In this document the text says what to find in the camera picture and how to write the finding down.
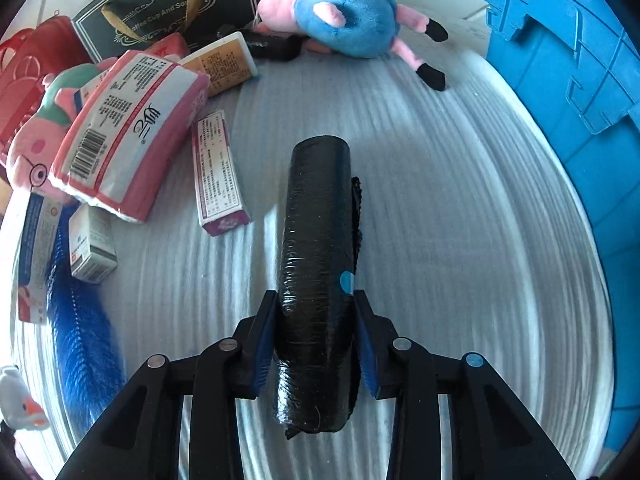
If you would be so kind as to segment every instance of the toy eye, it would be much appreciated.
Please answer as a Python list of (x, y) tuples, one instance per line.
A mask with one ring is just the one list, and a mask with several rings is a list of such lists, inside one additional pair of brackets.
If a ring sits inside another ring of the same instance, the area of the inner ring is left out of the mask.
[(47, 180), (47, 167), (44, 164), (36, 164), (31, 170), (29, 180), (33, 187), (40, 187)]

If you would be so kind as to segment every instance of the red bag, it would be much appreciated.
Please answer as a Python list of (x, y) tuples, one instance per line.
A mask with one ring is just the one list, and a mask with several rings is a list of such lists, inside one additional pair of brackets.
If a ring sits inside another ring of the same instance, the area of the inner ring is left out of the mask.
[[(14, 55), (4, 67), (7, 55)], [(47, 74), (91, 59), (66, 16), (54, 16), (36, 29), (25, 28), (0, 44), (0, 163), (15, 133), (38, 110)]]

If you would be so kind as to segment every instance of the pink cheek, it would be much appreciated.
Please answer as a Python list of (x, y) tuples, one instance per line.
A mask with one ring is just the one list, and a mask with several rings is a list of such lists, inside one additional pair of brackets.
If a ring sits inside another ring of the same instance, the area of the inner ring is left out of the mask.
[(37, 155), (38, 153), (42, 152), (42, 150), (44, 150), (44, 147), (46, 145), (47, 143), (44, 140), (36, 140), (31, 145), (31, 151)]

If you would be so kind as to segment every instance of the dark green paper bag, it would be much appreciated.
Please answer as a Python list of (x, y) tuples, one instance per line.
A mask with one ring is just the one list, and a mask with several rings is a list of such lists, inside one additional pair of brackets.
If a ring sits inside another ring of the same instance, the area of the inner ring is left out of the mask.
[[(244, 27), (255, 17), (256, 0), (201, 0), (184, 30), (187, 0), (93, 0), (72, 20), (91, 58), (98, 62), (130, 49), (144, 50), (172, 32), (181, 32), (191, 51), (210, 43), (221, 25)], [(108, 7), (143, 42), (115, 30), (102, 10)]]

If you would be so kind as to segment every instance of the blue plastic bin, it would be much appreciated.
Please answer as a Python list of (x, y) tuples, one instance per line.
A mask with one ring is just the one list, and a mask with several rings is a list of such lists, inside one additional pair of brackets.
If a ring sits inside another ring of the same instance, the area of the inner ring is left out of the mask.
[(577, 189), (609, 288), (616, 385), (606, 447), (640, 418), (640, 58), (604, 0), (485, 0), (487, 59)]

